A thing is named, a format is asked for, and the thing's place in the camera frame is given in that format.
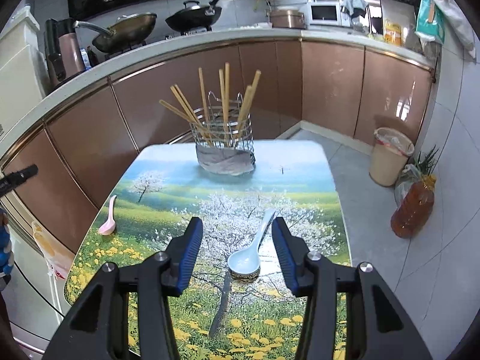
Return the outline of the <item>blue white gloved left hand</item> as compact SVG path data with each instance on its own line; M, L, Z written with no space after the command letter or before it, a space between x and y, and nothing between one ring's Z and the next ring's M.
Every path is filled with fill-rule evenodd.
M11 280L15 256L11 248L11 234L8 228L7 214L0 212L0 291L2 292Z

